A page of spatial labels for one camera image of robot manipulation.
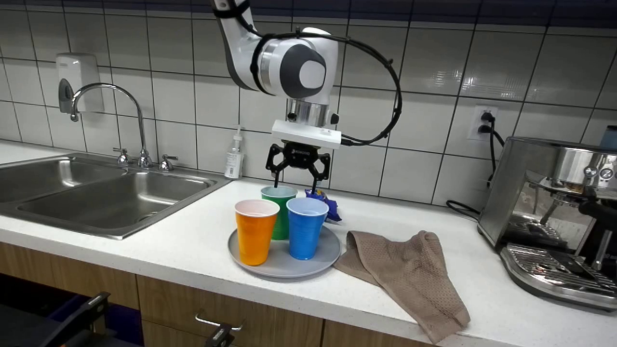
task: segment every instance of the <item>espresso machine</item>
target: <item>espresso machine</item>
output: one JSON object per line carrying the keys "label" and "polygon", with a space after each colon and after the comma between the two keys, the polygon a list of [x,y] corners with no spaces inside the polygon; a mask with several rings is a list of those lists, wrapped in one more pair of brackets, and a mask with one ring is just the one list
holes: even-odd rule
{"label": "espresso machine", "polygon": [[477,230],[524,289],[617,309],[617,151],[510,137]]}

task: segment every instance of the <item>sink basin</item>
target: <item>sink basin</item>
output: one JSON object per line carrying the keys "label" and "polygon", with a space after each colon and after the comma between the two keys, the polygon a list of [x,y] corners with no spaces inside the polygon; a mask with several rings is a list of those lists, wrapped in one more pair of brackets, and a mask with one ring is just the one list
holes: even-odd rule
{"label": "sink basin", "polygon": [[121,176],[121,168],[86,156],[55,156],[0,166],[0,203],[22,201]]}
{"label": "sink basin", "polygon": [[30,168],[0,168],[0,179],[24,172],[55,183],[40,183],[40,189],[30,189],[22,195],[5,195],[13,201],[0,201],[0,214],[88,235],[123,239],[227,183],[219,178],[157,170],[111,176],[113,170],[103,172],[94,168],[92,162],[80,164],[82,168],[70,166],[70,170],[57,170],[57,166],[63,166],[61,160],[38,162],[30,164]]}

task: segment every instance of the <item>countertop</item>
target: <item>countertop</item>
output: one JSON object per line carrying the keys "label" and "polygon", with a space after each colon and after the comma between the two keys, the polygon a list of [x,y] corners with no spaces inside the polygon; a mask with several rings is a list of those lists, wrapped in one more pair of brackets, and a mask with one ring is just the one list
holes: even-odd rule
{"label": "countertop", "polygon": [[[59,154],[0,143],[0,164]],[[427,341],[418,324],[381,289],[327,270],[304,280],[263,280],[232,264],[227,237],[232,205],[259,197],[263,181],[232,181],[123,241],[99,239],[0,216],[0,243],[74,259],[186,287],[254,301],[389,336]],[[612,345],[617,314],[545,301],[514,286],[470,218],[441,208],[352,195],[329,195],[344,241],[362,230],[404,241],[419,230],[437,233],[446,272],[470,313],[470,326],[443,345]]]}

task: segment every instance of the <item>gray plate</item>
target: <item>gray plate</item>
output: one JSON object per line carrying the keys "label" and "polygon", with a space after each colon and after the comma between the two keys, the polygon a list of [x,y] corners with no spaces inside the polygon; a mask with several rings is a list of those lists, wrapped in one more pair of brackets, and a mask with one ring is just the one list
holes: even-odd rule
{"label": "gray plate", "polygon": [[329,268],[340,255],[338,239],[327,230],[321,230],[317,251],[308,260],[296,260],[286,253],[286,241],[269,241],[267,260],[259,266],[246,266],[238,260],[236,232],[229,235],[227,247],[234,264],[246,272],[265,278],[304,278]]}

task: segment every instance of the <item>towel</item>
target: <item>towel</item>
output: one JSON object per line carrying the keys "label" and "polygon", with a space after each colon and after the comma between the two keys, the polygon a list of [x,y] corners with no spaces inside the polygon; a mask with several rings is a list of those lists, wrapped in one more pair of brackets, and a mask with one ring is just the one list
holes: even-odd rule
{"label": "towel", "polygon": [[348,232],[346,253],[333,268],[379,286],[425,332],[431,343],[466,328],[468,313],[450,286],[441,243],[419,232],[404,243]]}

